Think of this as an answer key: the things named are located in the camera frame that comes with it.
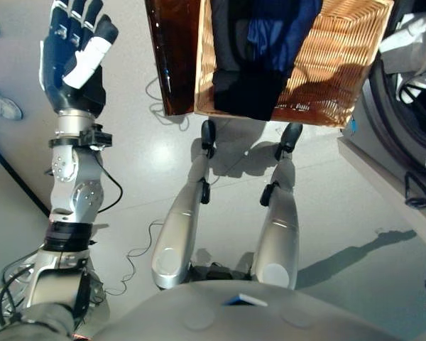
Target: wicker basket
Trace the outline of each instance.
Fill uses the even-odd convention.
[[[295,60],[272,120],[344,127],[376,56],[392,0],[324,0]],[[210,0],[201,0],[194,111],[230,117],[214,109]]]

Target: person's foot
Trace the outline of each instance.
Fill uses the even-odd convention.
[[[0,117],[18,121],[22,119],[22,111],[16,103],[0,95]]]

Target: robot finger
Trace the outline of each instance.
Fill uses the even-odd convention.
[[[94,74],[115,42],[119,30],[108,16],[102,16],[94,35],[86,44],[85,49],[76,51],[75,62],[70,71],[63,77],[63,82],[75,89],[80,89]]]
[[[85,15],[84,26],[89,28],[92,32],[94,29],[94,24],[97,20],[98,13],[101,11],[102,7],[102,0],[93,0],[88,6],[87,14]]]
[[[84,6],[86,0],[75,0],[71,7],[71,19],[70,19],[70,42],[80,49],[80,43],[82,40],[82,14],[84,13]]]
[[[50,9],[49,34],[67,38],[70,29],[70,18],[67,13],[68,0],[55,0]]]
[[[71,6],[71,17],[76,18],[82,22],[82,15],[84,13],[85,2],[87,0],[75,0]]]
[[[90,38],[93,36],[94,25],[96,23],[98,13],[101,11],[102,7],[102,0],[93,0],[88,6],[84,21],[82,49],[85,49],[85,46],[87,46]]]

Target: robot leg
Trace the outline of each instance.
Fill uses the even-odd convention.
[[[160,288],[172,288],[186,279],[195,243],[199,206],[209,202],[207,180],[214,140],[214,124],[205,121],[202,125],[202,150],[192,163],[186,185],[165,218],[153,252],[153,280]]]
[[[289,124],[281,137],[275,155],[278,164],[261,198],[268,212],[251,267],[254,280],[291,289],[297,281],[299,242],[291,153],[301,131],[301,124]]]

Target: dark blue robotic hand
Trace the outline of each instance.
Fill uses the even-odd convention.
[[[95,28],[102,0],[92,0],[83,16],[85,2],[53,2],[49,34],[41,42],[39,78],[55,112],[78,109],[98,117],[106,104],[100,63],[119,30],[106,15]]]

